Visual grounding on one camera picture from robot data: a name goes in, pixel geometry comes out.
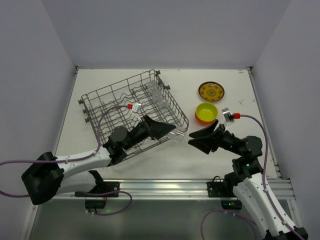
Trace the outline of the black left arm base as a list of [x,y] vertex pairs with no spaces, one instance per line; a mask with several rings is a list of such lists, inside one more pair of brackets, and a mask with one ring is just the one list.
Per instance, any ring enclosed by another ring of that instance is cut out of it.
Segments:
[[[90,191],[77,191],[75,192],[75,197],[93,197],[93,195],[96,194],[105,194],[120,190],[120,183],[118,181],[104,181],[96,170],[90,170],[88,173],[94,178],[93,188]],[[118,196],[119,193],[116,192],[103,196],[103,200],[85,200],[84,207],[86,210],[93,210],[93,212],[97,214],[97,210],[105,208],[107,197],[117,198]]]

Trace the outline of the grey wire dish rack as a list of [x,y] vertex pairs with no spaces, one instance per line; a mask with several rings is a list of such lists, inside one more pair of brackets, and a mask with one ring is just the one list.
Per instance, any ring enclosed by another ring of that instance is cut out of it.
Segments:
[[147,70],[85,93],[85,121],[99,135],[110,166],[150,150],[170,139],[182,138],[189,120],[160,77]]

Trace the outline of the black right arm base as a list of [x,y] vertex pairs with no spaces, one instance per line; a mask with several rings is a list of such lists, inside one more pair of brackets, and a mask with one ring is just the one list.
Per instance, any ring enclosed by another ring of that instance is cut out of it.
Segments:
[[220,199],[220,205],[224,210],[241,210],[243,208],[242,202],[236,198],[225,180],[219,176],[216,175],[212,180],[206,182],[206,187],[208,197]]

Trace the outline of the orange bowl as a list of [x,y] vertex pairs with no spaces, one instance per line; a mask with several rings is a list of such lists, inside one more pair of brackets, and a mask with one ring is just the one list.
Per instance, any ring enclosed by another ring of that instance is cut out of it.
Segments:
[[211,125],[217,119],[217,114],[211,112],[200,114],[195,113],[194,115],[198,123],[206,126]]

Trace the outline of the lime green bowl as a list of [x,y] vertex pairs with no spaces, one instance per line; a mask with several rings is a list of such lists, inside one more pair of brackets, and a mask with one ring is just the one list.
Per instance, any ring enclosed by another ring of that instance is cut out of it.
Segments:
[[212,103],[203,102],[196,107],[195,113],[197,113],[198,115],[200,113],[212,113],[212,114],[217,114],[218,116],[218,109]]

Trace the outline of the yellow patterned plate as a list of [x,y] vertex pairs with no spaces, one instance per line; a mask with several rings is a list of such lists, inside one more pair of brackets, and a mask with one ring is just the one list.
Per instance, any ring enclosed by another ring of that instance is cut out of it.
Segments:
[[214,103],[223,99],[225,89],[217,82],[207,81],[199,86],[198,94],[204,101]]

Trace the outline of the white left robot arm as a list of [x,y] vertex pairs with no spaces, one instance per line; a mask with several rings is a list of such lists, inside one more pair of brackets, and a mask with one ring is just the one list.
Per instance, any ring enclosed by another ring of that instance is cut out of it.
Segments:
[[57,193],[71,189],[67,179],[92,169],[119,164],[127,157],[126,151],[150,138],[160,140],[176,129],[174,124],[159,122],[145,115],[131,130],[125,126],[115,127],[108,141],[98,150],[83,152],[58,159],[51,152],[42,154],[21,176],[34,205],[51,200]]

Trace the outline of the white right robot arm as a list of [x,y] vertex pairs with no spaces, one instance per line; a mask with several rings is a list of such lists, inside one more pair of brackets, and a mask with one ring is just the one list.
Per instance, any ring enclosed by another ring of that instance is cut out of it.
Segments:
[[218,148],[239,157],[232,160],[233,171],[223,183],[227,192],[237,197],[250,214],[264,240],[306,240],[308,233],[286,214],[273,193],[258,160],[262,140],[257,136],[238,138],[216,121],[189,134],[188,144],[205,154]]

